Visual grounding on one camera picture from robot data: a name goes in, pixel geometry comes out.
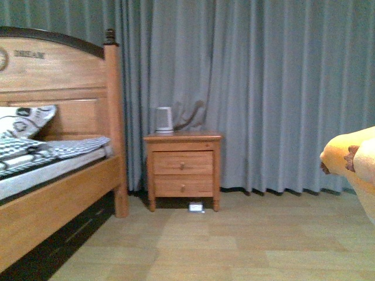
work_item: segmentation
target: checkered blanket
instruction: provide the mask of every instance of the checkered blanket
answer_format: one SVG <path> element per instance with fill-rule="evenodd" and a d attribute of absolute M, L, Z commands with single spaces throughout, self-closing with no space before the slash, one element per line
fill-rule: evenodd
<path fill-rule="evenodd" d="M 0 138 L 0 179 L 92 152 L 107 145 L 109 141 L 106 137 L 51 142 Z"/>

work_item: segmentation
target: clock emblem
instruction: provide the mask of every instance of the clock emblem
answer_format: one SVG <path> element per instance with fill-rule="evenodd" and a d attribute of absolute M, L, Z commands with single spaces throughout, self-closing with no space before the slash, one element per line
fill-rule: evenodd
<path fill-rule="evenodd" d="M 3 71 L 8 65 L 8 53 L 2 47 L 0 47 L 0 71 Z"/>

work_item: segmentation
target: nightstand leg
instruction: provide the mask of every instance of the nightstand leg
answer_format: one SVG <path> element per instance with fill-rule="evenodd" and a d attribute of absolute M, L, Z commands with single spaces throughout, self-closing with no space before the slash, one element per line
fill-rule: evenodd
<path fill-rule="evenodd" d="M 219 207 L 219 201 L 218 200 L 213 200 L 213 210 L 215 212 L 218 212 L 219 209 L 220 209 L 220 207 Z"/>
<path fill-rule="evenodd" d="M 156 208 L 156 200 L 155 199 L 150 199 L 150 211 L 151 212 L 155 212 L 155 208 Z"/>

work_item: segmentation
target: yellow fabric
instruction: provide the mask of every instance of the yellow fabric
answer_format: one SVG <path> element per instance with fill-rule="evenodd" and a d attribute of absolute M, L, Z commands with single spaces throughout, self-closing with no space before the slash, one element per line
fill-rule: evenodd
<path fill-rule="evenodd" d="M 358 178 L 375 185 L 375 138 L 362 142 L 352 163 Z"/>
<path fill-rule="evenodd" d="M 360 179 L 356 173 L 347 170 L 347 168 L 345 168 L 347 162 L 344 159 L 344 156 L 349 153 L 349 146 L 357 145 L 360 147 L 363 141 L 373 138 L 375 138 L 375 126 L 361 131 L 339 135 L 327 143 L 321 153 L 321 161 L 325 164 L 330 173 L 347 178 L 348 182 L 358 194 L 366 214 L 372 220 L 375 220 L 375 186 Z"/>

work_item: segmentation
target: bedpost finial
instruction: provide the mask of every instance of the bedpost finial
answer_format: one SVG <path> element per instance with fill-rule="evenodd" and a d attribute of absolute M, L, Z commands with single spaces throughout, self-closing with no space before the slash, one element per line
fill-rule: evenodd
<path fill-rule="evenodd" d="M 115 45 L 116 44 L 116 34 L 115 30 L 112 28 L 108 28 L 105 31 L 105 38 L 107 39 L 105 41 L 105 45 Z"/>

